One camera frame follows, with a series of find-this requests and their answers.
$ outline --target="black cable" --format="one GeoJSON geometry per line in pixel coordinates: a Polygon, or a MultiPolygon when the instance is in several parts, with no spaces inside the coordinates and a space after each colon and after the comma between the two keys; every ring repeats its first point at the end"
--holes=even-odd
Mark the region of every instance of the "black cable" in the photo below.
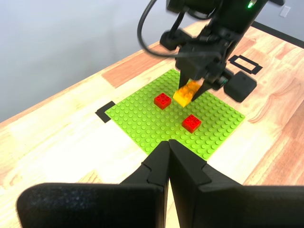
{"type": "Polygon", "coordinates": [[[219,52],[217,51],[204,51],[204,52],[189,52],[189,53],[178,53],[178,54],[163,54],[159,52],[155,52],[147,47],[145,42],[143,41],[142,37],[142,29],[143,29],[143,23],[147,18],[147,15],[149,14],[150,10],[152,9],[153,5],[155,4],[157,0],[151,0],[142,13],[142,16],[139,20],[138,27],[137,27],[137,38],[139,41],[139,44],[141,47],[148,52],[151,55],[158,56],[158,57],[166,57],[166,58],[190,58],[190,57],[205,57],[205,56],[214,56],[217,57],[218,59],[221,59],[222,56],[219,52]]]}
{"type": "Polygon", "coordinates": [[[200,17],[200,16],[195,15],[196,12],[197,12],[197,11],[190,10],[190,9],[187,11],[187,13],[188,13],[190,16],[192,16],[192,17],[194,17],[195,19],[198,19],[198,20],[209,20],[209,19],[212,18],[212,16],[213,16],[213,13],[211,13],[210,16],[208,15],[207,17],[203,18],[203,17],[200,17]]]}
{"type": "Polygon", "coordinates": [[[174,38],[174,34],[175,34],[176,30],[179,28],[184,16],[185,16],[185,13],[179,14],[179,16],[177,17],[176,21],[174,22],[172,28],[169,31],[168,38],[174,38]]]}

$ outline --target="black plastic part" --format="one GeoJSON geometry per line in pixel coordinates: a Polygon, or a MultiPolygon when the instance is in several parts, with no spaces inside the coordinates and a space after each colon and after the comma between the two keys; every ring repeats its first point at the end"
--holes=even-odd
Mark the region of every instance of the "black plastic part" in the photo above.
{"type": "Polygon", "coordinates": [[[270,0],[270,1],[279,6],[283,6],[285,4],[285,0],[270,0]]]}
{"type": "Polygon", "coordinates": [[[169,51],[174,51],[179,45],[185,44],[186,40],[190,40],[191,36],[181,29],[174,33],[174,37],[170,37],[170,32],[166,31],[162,34],[160,44],[169,51]]]}
{"type": "Polygon", "coordinates": [[[242,102],[249,96],[256,86],[256,80],[240,71],[224,85],[224,92],[233,100],[242,102]]]}
{"type": "Polygon", "coordinates": [[[198,186],[211,182],[211,179],[202,171],[207,162],[178,141],[169,140],[169,143],[172,151],[170,182],[180,228],[191,228],[198,186]]]}
{"type": "Polygon", "coordinates": [[[176,140],[121,184],[40,184],[17,211],[23,228],[164,228],[169,177],[180,228],[304,227],[304,186],[242,186],[176,140]]]}
{"type": "Polygon", "coordinates": [[[242,186],[169,140],[180,228],[302,228],[303,186],[242,186]]]}
{"type": "MultiPolygon", "coordinates": [[[[220,46],[213,45],[198,45],[198,44],[186,44],[182,46],[179,53],[191,53],[191,52],[215,52],[221,53],[220,46]]],[[[192,80],[200,80],[204,78],[208,70],[206,66],[215,60],[214,56],[204,57],[192,57],[192,58],[177,58],[175,66],[182,72],[187,74],[187,77],[192,80]]]]}
{"type": "Polygon", "coordinates": [[[161,142],[121,184],[40,184],[17,201],[23,228],[164,228],[170,147],[161,142]]]}
{"type": "Polygon", "coordinates": [[[167,0],[167,10],[179,13],[185,9],[191,9],[210,14],[219,4],[220,0],[167,0]]]}
{"type": "Polygon", "coordinates": [[[180,71],[180,82],[179,82],[179,89],[185,86],[189,81],[188,76],[183,72],[180,71]]]}
{"type": "Polygon", "coordinates": [[[207,80],[211,84],[214,83],[223,74],[226,65],[227,64],[225,62],[211,62],[206,67],[206,69],[208,70],[208,74],[205,76],[205,80],[207,80]]]}
{"type": "Polygon", "coordinates": [[[212,31],[230,30],[244,35],[256,19],[267,0],[257,0],[252,8],[248,8],[250,0],[224,0],[222,7],[209,23],[212,31]]]}
{"type": "Polygon", "coordinates": [[[222,76],[225,77],[226,79],[230,80],[234,76],[234,73],[231,70],[225,68],[222,73],[222,76]]]}
{"type": "Polygon", "coordinates": [[[107,103],[106,105],[102,106],[100,109],[98,109],[95,114],[98,115],[98,117],[104,122],[108,122],[111,120],[111,118],[105,114],[105,111],[112,108],[115,105],[115,103],[113,101],[110,101],[109,103],[107,103]]]}
{"type": "Polygon", "coordinates": [[[234,55],[233,57],[231,57],[229,60],[228,60],[232,65],[240,68],[241,70],[244,70],[245,72],[249,73],[249,74],[254,74],[256,75],[261,69],[263,69],[263,67],[261,67],[258,63],[244,57],[244,56],[236,56],[234,55]],[[239,63],[236,62],[236,60],[240,58],[248,63],[250,63],[251,65],[254,65],[255,68],[253,70],[250,70],[242,65],[240,65],[239,63]]]}
{"type": "Polygon", "coordinates": [[[192,97],[192,101],[195,101],[197,98],[199,98],[200,95],[202,95],[204,92],[212,88],[212,84],[204,80],[201,87],[198,89],[198,91],[195,93],[195,95],[192,97]]]}

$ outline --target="white wall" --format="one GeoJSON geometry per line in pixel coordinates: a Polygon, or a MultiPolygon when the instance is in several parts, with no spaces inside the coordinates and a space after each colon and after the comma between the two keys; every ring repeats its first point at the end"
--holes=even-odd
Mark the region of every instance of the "white wall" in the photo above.
{"type": "Polygon", "coordinates": [[[304,0],[286,0],[285,6],[291,9],[283,18],[279,15],[282,7],[268,2],[256,21],[304,41],[304,0]]]}
{"type": "MultiPolygon", "coordinates": [[[[138,51],[148,2],[0,0],[0,122],[138,51]]],[[[148,44],[175,20],[165,5],[158,0],[145,23],[148,44]]]]}

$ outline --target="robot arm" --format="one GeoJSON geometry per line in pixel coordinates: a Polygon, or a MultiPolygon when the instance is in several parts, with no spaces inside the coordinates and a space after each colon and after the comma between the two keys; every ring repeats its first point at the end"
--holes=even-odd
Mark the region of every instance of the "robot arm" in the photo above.
{"type": "Polygon", "coordinates": [[[224,87],[227,95],[242,102],[257,82],[243,72],[234,75],[226,69],[227,59],[267,0],[167,0],[167,9],[179,13],[179,16],[171,30],[162,35],[160,43],[170,51],[179,47],[176,55],[155,53],[143,42],[143,22],[155,2],[151,0],[139,22],[137,35],[141,46],[150,54],[176,58],[176,67],[180,70],[179,88],[189,79],[204,80],[192,101],[208,89],[224,87]],[[197,37],[192,38],[178,29],[185,13],[211,21],[197,37]]]}

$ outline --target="wooden table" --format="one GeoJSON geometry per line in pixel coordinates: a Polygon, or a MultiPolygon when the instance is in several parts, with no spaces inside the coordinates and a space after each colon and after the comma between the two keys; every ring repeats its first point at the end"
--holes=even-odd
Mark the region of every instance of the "wooden table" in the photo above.
{"type": "MultiPolygon", "coordinates": [[[[204,25],[186,30],[197,35],[204,25]]],[[[152,47],[163,50],[159,44],[152,47]]],[[[250,28],[233,54],[263,69],[252,75],[258,86],[241,104],[223,90],[211,91],[246,120],[209,164],[244,184],[304,184],[304,50],[250,28]]],[[[112,120],[104,123],[95,112],[171,68],[174,60],[139,51],[0,123],[0,227],[20,227],[15,203],[32,185],[119,183],[130,175],[146,154],[112,120]]],[[[178,227],[171,192],[167,227],[178,227]]]]}

